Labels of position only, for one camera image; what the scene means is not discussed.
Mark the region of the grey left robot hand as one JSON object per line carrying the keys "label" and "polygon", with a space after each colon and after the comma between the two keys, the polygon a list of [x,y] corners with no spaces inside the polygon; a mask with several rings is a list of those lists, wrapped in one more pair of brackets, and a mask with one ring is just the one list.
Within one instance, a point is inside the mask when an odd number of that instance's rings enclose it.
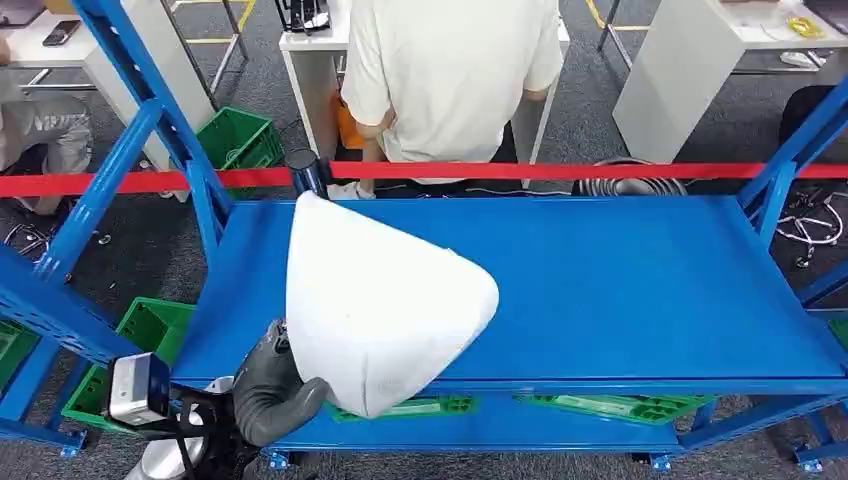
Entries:
{"label": "grey left robot hand", "polygon": [[286,321],[275,319],[235,375],[235,423],[245,441],[267,447],[314,418],[330,392],[319,377],[301,379]]}

